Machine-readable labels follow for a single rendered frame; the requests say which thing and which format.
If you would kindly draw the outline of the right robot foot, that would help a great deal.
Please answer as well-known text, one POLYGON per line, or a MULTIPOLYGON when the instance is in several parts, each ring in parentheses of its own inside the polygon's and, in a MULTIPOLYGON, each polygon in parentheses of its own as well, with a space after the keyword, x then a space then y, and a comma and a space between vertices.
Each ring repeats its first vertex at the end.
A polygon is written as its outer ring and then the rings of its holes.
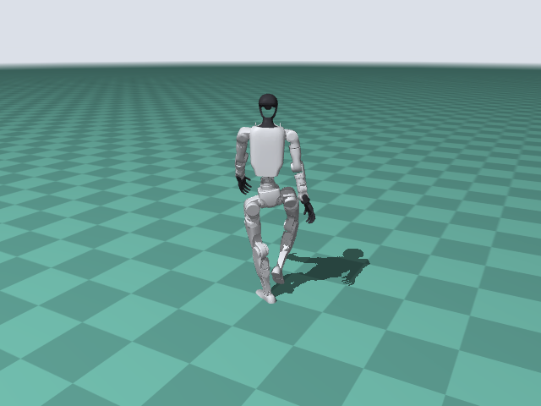
POLYGON ((280 283, 280 284, 283 284, 285 282, 284 278, 283 278, 283 275, 282 275, 281 268, 279 266, 275 266, 272 269, 271 275, 272 275, 272 278, 273 278, 274 282, 280 283))

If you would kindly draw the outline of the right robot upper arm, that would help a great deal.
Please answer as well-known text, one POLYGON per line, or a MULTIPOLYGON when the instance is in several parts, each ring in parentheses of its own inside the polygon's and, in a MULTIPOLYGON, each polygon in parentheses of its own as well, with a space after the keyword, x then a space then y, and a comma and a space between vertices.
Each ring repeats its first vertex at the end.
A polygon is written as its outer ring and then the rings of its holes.
POLYGON ((303 170, 301 164, 301 149, 298 134, 296 131, 291 129, 284 129, 284 132, 285 139, 291 143, 291 145, 289 145, 289 150, 292 158, 291 169, 295 173, 302 172, 303 170))

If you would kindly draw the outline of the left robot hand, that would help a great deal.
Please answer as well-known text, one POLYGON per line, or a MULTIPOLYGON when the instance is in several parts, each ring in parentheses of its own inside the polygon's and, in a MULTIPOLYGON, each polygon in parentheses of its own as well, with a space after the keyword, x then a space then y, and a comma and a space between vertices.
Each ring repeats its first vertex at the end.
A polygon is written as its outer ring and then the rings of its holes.
POLYGON ((250 179, 250 178, 247 178, 247 177, 245 177, 245 176, 244 176, 243 180, 242 180, 239 176, 236 176, 236 178, 237 178, 237 181, 238 181, 238 187, 240 188, 240 191, 241 191, 243 194, 246 195, 246 193, 248 193, 247 190, 250 191, 250 189, 248 189, 248 188, 246 187, 246 185, 249 186, 250 188, 252 188, 252 186, 250 186, 249 184, 247 184, 246 179, 249 180, 249 181, 250 181, 251 179, 250 179), (246 184, 246 185, 245 185, 245 184, 246 184), (247 189, 247 190, 246 190, 246 189, 247 189), (244 193, 243 191, 245 191, 246 193, 244 193))

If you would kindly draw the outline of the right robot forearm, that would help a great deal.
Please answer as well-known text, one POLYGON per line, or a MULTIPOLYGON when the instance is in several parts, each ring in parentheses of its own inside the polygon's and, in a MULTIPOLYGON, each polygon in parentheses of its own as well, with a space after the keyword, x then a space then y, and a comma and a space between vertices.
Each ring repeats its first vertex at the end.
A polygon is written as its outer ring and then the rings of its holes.
POLYGON ((301 164, 302 164, 303 172, 295 174, 294 178, 296 179, 298 199, 303 201, 302 196, 307 195, 309 197, 309 195, 307 193, 307 184, 306 184, 306 179, 305 179, 306 176, 305 176, 304 165, 302 161, 301 161, 301 164))

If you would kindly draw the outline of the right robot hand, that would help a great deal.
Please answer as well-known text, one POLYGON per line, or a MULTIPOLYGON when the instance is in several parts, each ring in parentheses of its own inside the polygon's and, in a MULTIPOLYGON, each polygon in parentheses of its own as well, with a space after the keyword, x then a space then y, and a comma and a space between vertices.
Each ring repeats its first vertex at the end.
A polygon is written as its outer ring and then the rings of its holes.
POLYGON ((310 223, 314 222, 314 220, 315 220, 314 209, 313 209, 313 207, 311 206, 311 204, 310 204, 310 202, 309 202, 309 201, 310 201, 310 198, 308 198, 307 195, 303 195, 303 196, 302 196, 302 199, 303 199, 303 201, 301 201, 301 203, 304 204, 304 207, 305 207, 305 210, 304 210, 304 213, 303 213, 303 214, 305 215, 306 212, 308 212, 309 217, 308 217, 308 219, 306 220, 306 222, 309 221, 308 223, 310 224, 310 223))

